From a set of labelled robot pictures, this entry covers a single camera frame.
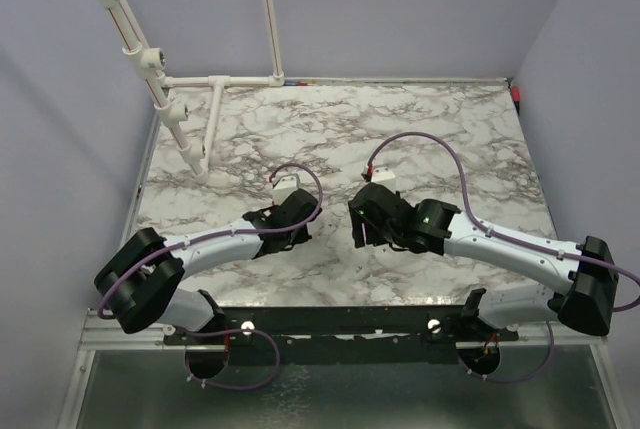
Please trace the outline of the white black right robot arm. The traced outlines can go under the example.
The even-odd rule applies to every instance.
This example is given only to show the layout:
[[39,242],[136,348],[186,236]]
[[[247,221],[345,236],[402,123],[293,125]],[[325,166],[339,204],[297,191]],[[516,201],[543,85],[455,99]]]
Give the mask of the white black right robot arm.
[[468,258],[531,279],[531,284],[476,291],[459,316],[461,332],[481,340],[494,329],[559,321],[590,336],[606,336],[619,277],[605,241],[581,243],[529,236],[500,226],[482,230],[457,206],[435,199],[412,205],[369,183],[348,203],[356,247],[391,245],[414,254]]

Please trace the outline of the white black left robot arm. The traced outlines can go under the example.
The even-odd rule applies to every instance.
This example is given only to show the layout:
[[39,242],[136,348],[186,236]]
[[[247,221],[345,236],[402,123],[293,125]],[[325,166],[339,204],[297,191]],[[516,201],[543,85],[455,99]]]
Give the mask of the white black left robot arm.
[[286,252],[311,239],[307,224],[321,213],[321,196],[295,189],[279,204],[248,212],[214,230],[165,238],[137,231],[99,271],[97,315],[127,334],[154,323],[186,330],[195,341],[214,341],[226,328],[223,309],[204,290],[179,285],[200,272],[232,262]]

